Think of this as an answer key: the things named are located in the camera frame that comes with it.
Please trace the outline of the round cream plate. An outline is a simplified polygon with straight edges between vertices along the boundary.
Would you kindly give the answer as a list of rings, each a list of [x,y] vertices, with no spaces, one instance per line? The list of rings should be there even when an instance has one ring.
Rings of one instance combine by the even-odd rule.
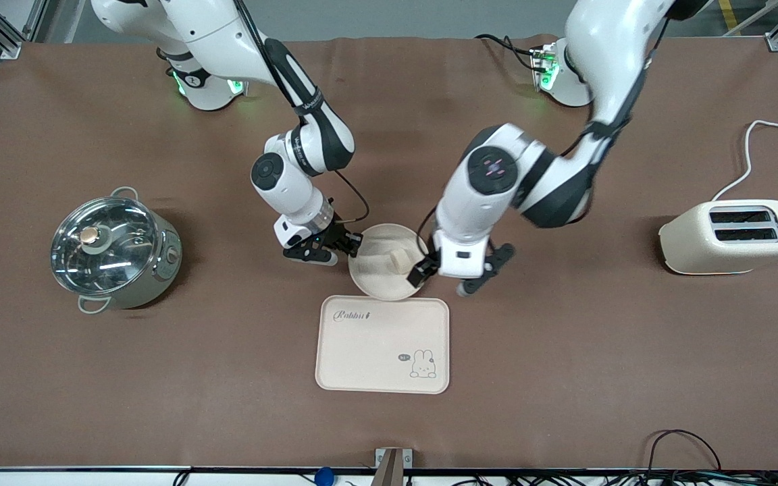
[[[422,261],[421,238],[410,228],[395,223],[373,225],[362,235],[357,257],[348,261],[350,277],[355,285],[365,295],[383,301],[404,300],[418,293],[419,287],[408,283],[408,275],[393,273],[390,252],[404,248],[411,255],[416,255],[417,262]]]

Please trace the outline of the cream rabbit print tray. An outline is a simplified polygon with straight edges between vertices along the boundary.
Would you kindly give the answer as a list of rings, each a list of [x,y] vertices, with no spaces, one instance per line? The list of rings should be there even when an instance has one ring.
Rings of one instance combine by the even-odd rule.
[[[450,308],[435,298],[322,302],[315,381],[330,391],[429,394],[450,385]]]

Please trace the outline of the steel electric cooking pot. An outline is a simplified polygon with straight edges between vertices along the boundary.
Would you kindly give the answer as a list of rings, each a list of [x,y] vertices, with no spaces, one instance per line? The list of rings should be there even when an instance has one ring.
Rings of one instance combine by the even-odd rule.
[[[101,296],[85,296],[74,293],[77,295],[78,310],[89,316],[111,310],[111,308],[142,307],[159,298],[179,274],[183,259],[182,241],[178,231],[167,219],[141,202],[138,190],[130,186],[121,186],[112,190],[109,196],[124,196],[138,200],[149,210],[157,221],[157,245],[149,267],[143,271],[138,279],[126,284],[124,288]]]

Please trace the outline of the glass pot lid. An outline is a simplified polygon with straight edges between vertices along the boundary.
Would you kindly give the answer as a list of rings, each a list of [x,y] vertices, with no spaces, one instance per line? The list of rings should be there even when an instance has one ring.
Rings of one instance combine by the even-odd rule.
[[[63,219],[51,241],[51,270],[73,293],[101,296],[124,288],[149,267],[157,221],[138,200],[96,198]]]

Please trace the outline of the brown table mat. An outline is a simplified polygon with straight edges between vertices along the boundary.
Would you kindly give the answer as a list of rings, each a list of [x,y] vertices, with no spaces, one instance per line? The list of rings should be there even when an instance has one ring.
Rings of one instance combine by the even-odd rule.
[[[657,231],[743,172],[743,133],[778,122],[778,53],[759,38],[670,38],[596,178],[590,214],[537,229],[450,308],[438,395],[315,381],[321,304],[343,264],[287,261],[251,188],[266,139],[297,119],[274,87],[193,109],[152,46],[28,44],[0,64],[0,466],[358,466],[413,448],[423,467],[641,467],[666,429],[723,466],[778,468],[778,261],[680,276]],[[754,129],[732,198],[778,199],[778,130]],[[55,228],[136,188],[181,233],[151,306],[87,316],[53,279]]]

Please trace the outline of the cream two-slot toaster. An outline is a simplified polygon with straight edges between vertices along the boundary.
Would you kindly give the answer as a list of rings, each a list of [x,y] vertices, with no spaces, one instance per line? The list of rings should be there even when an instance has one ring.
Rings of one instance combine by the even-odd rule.
[[[778,261],[778,200],[713,200],[658,231],[665,264],[682,275],[739,275]]]

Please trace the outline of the metal table bracket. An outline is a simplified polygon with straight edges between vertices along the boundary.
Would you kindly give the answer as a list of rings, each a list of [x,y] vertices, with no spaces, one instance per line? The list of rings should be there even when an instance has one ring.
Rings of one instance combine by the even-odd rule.
[[[413,486],[413,449],[378,448],[371,486]]]

